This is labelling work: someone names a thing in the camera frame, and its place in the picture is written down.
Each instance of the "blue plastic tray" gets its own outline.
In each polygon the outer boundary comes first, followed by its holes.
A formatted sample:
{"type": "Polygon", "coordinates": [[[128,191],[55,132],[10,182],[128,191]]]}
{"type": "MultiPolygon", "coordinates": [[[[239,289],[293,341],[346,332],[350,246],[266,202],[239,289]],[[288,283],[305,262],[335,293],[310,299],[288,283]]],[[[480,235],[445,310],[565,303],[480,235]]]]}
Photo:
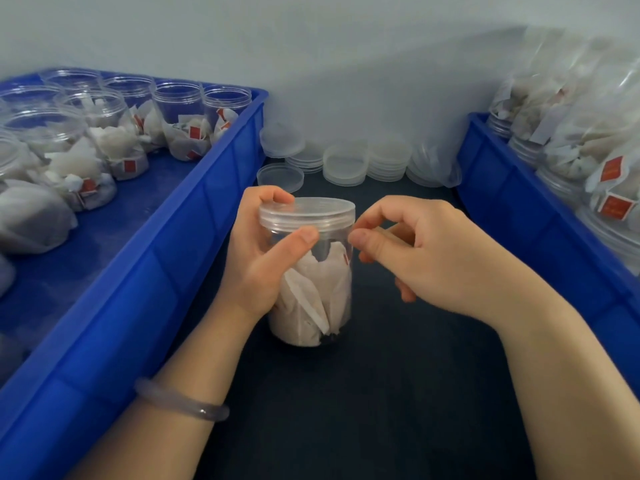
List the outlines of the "blue plastic tray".
{"type": "Polygon", "coordinates": [[[485,119],[469,116],[458,155],[470,217],[580,312],[640,397],[640,283],[485,119]]]}
{"type": "Polygon", "coordinates": [[[118,182],[114,201],[78,214],[64,245],[12,260],[0,331],[57,324],[0,390],[2,478],[62,477],[131,400],[133,381],[160,366],[264,160],[268,93],[252,93],[199,163],[160,150],[146,174],[118,182]]]}

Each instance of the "person's right hand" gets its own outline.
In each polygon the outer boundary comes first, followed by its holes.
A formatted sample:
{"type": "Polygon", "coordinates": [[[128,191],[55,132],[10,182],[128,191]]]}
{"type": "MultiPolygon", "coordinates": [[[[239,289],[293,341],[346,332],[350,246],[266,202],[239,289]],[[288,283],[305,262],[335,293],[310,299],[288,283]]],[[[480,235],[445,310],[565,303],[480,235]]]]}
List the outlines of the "person's right hand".
{"type": "Polygon", "coordinates": [[[349,242],[360,260],[396,275],[404,301],[415,296],[491,325],[523,306],[560,298],[528,266],[460,210],[441,200],[387,196],[357,220],[349,242]],[[379,228],[386,220],[397,223],[379,228]]]}

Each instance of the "person's left hand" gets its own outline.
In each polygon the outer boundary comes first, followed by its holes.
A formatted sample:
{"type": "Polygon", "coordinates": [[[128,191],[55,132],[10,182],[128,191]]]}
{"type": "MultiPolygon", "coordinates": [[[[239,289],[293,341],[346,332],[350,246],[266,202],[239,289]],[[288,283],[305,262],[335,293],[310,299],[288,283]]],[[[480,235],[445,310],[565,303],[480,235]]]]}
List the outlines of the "person's left hand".
{"type": "Polygon", "coordinates": [[[292,203],[293,195],[279,187],[249,187],[244,191],[231,229],[227,264],[214,303],[231,307],[258,322],[275,304],[280,279],[318,241],[315,227],[300,227],[272,246],[270,232],[259,222],[262,202],[292,203]]]}

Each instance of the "fingernail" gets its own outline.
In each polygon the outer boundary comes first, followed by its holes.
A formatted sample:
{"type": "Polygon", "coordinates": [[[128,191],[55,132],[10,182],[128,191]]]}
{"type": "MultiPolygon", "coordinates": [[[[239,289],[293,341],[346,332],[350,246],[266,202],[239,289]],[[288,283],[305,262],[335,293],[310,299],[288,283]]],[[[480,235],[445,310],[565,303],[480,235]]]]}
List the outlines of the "fingernail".
{"type": "Polygon", "coordinates": [[[349,242],[356,246],[358,249],[364,247],[369,238],[369,233],[366,229],[356,229],[349,234],[349,242]]]}
{"type": "Polygon", "coordinates": [[[317,240],[318,231],[313,226],[302,227],[300,228],[300,236],[307,244],[311,244],[317,240]]]}

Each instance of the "bracelet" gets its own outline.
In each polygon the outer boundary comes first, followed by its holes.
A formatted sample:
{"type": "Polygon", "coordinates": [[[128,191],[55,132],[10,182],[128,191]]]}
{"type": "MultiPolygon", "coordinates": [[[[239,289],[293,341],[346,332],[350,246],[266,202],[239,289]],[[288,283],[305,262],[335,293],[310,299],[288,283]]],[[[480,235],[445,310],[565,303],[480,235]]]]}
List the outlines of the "bracelet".
{"type": "Polygon", "coordinates": [[[139,378],[133,385],[134,391],[150,403],[162,409],[178,411],[187,416],[220,422],[229,417],[229,406],[201,403],[176,390],[165,389],[151,379],[139,378]]]}

